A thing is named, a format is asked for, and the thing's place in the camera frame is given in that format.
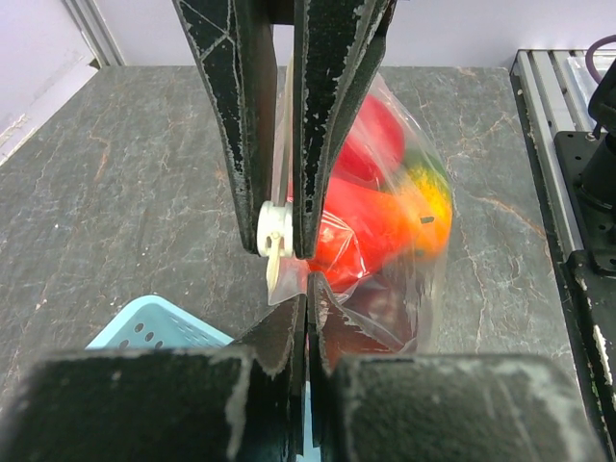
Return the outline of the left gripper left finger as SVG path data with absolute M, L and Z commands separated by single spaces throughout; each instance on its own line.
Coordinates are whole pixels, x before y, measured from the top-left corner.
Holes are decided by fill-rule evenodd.
M 62 351 L 1 422 L 5 461 L 293 461 L 303 451 L 306 299 L 221 348 Z

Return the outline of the clear polka dot zip bag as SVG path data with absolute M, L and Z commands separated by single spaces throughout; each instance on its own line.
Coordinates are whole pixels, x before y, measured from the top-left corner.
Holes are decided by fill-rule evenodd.
M 441 156 L 375 74 L 334 163 L 316 254 L 283 256 L 268 303 L 324 276 L 346 317 L 394 353 L 433 347 L 440 319 L 453 200 Z

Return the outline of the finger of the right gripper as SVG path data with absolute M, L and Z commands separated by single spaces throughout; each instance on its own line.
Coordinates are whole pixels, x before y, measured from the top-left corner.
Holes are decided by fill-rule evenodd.
M 218 122 L 241 241 L 257 252 L 269 200 L 277 64 L 265 1 L 173 3 Z
M 325 190 L 386 50 L 393 1 L 297 1 L 293 74 L 293 227 L 316 253 Z

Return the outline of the green orange fake mango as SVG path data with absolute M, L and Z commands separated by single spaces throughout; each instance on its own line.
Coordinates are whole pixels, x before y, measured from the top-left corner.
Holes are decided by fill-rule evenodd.
M 449 178 L 440 159 L 419 148 L 407 148 L 398 192 L 411 213 L 415 257 L 437 259 L 447 250 L 453 215 Z

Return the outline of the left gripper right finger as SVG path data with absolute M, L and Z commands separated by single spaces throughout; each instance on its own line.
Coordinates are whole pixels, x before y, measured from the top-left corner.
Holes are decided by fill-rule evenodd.
M 308 280 L 312 437 L 325 461 L 603 461 L 576 384 L 533 354 L 388 354 Z

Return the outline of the dark purple fake fruit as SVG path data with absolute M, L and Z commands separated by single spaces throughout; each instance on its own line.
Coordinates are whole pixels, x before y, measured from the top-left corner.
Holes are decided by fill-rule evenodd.
M 393 352 L 418 351 L 430 343 L 431 308 L 415 289 L 373 278 L 334 297 L 366 334 Z

